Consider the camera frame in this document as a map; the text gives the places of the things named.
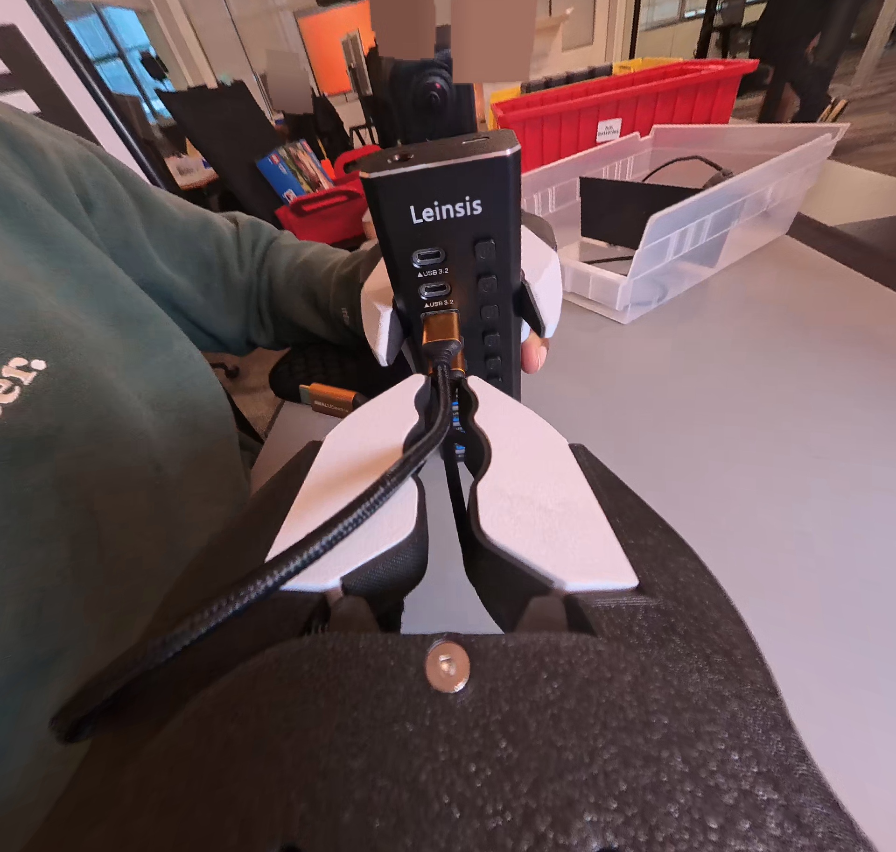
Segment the orange wall panel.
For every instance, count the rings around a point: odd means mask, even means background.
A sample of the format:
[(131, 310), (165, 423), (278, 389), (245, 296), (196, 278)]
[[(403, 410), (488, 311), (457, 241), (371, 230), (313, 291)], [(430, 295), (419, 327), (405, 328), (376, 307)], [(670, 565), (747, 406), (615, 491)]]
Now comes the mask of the orange wall panel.
[(342, 38), (357, 30), (364, 52), (375, 44), (369, 0), (344, 3), (314, 14), (298, 14), (296, 19), (318, 91), (325, 96), (351, 93)]

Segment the clear plastic bin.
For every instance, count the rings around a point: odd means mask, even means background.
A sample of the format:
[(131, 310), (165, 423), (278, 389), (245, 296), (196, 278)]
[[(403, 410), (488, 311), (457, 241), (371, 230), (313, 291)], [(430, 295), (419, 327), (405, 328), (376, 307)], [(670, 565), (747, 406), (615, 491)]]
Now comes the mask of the clear plastic bin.
[[(626, 324), (790, 229), (845, 123), (656, 125), (523, 174), (553, 228), (565, 298)], [(699, 189), (648, 221), (636, 250), (581, 237), (580, 177)]]

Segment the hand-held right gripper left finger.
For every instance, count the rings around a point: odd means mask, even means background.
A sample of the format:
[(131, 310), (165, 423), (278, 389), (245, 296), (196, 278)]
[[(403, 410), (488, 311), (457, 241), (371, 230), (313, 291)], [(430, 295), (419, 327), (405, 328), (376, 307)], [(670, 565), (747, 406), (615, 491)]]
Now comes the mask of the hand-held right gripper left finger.
[[(302, 541), (320, 524), (353, 502), (380, 478), (423, 432), (420, 412), (430, 398), (429, 380), (414, 374), (345, 417), (322, 441), (270, 551), (271, 561)], [(350, 585), (374, 579), (375, 572), (407, 570), (407, 559), (425, 525), (420, 482), (402, 487), (349, 537), (289, 580), (288, 592), (350, 592)]]

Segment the red ribbed tote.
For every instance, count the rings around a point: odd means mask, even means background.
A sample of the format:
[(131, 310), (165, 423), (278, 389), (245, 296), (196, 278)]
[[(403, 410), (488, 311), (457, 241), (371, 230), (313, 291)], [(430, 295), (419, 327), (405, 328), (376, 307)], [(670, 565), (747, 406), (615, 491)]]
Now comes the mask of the red ribbed tote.
[(728, 123), (756, 60), (689, 60), (517, 96), (494, 108), (521, 144), (521, 169), (549, 163), (656, 125)]

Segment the colourful printed box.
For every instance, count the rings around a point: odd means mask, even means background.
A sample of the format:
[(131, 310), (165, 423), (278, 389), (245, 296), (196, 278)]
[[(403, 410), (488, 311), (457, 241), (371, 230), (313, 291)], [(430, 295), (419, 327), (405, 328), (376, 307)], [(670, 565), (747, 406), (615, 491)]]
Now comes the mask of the colourful printed box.
[(258, 159), (255, 166), (285, 205), (334, 188), (334, 182), (308, 141), (288, 141)]

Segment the black bin divider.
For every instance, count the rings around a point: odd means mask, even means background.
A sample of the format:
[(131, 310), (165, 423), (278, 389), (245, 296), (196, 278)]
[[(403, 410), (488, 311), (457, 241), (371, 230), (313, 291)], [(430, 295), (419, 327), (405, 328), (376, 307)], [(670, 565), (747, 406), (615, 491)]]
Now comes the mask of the black bin divider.
[(676, 185), (580, 177), (581, 237), (636, 250), (653, 215), (698, 192)]

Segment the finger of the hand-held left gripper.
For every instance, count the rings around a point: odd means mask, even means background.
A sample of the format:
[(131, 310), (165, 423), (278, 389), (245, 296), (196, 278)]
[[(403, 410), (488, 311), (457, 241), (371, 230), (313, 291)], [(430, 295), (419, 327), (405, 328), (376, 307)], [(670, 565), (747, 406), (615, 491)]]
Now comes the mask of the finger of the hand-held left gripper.
[(407, 333), (394, 301), (385, 260), (380, 258), (364, 281), (360, 295), (364, 336), (381, 367), (389, 367), (406, 345)]
[(529, 331), (551, 339), (561, 318), (563, 277), (557, 252), (531, 229), (521, 229), (521, 283), (514, 312)]

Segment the person's green sweater torso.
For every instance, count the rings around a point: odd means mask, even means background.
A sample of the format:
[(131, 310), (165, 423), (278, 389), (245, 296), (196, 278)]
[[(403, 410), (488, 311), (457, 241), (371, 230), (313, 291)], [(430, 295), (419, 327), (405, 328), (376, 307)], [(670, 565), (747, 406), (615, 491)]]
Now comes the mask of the person's green sweater torso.
[(271, 339), (280, 233), (2, 107), (2, 850), (80, 754), (51, 716), (140, 636), (247, 497), (204, 352)]

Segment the red felt basket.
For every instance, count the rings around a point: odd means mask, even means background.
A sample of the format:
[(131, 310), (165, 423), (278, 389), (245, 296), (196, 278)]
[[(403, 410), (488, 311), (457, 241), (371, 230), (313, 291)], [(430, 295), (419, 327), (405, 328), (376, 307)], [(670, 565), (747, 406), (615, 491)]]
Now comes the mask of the red felt basket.
[(298, 239), (335, 246), (364, 238), (367, 203), (360, 183), (295, 198), (275, 211), (282, 228)]
[(364, 157), (381, 151), (375, 144), (353, 148), (339, 155), (333, 164), (334, 181), (341, 183), (343, 178), (357, 170), (357, 163)]

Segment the black mesh chair pad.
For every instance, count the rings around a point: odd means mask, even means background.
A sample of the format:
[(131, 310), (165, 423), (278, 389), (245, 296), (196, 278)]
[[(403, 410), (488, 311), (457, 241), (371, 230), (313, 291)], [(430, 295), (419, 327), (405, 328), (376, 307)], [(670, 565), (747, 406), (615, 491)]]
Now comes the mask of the black mesh chair pad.
[(320, 384), (372, 399), (408, 378), (413, 370), (403, 353), (387, 366), (367, 346), (317, 341), (291, 347), (272, 367), (268, 382), (282, 400), (300, 403), (300, 388)]

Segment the black usb hub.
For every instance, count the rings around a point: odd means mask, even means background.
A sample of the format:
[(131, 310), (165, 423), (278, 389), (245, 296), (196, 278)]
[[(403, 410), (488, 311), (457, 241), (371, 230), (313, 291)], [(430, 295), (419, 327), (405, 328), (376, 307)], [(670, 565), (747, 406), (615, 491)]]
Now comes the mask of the black usb hub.
[(521, 146), (509, 129), (379, 151), (358, 163), (410, 362), (428, 314), (455, 313), (467, 376), (521, 393)]

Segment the black and white sign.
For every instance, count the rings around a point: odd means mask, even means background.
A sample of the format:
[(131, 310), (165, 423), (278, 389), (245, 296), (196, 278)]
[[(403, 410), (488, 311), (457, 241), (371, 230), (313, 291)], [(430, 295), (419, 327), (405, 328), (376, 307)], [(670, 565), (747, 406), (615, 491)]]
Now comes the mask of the black and white sign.
[(2, 104), (92, 142), (148, 183), (178, 191), (51, 0), (1, 0)]

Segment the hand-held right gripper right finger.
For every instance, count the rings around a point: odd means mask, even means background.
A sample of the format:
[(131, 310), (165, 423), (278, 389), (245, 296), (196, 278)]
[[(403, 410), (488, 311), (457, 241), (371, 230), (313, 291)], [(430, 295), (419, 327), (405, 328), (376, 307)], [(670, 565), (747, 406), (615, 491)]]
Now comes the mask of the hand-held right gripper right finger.
[(639, 579), (584, 468), (588, 450), (486, 381), (462, 384), (467, 578), (494, 620), (532, 599), (618, 595)]

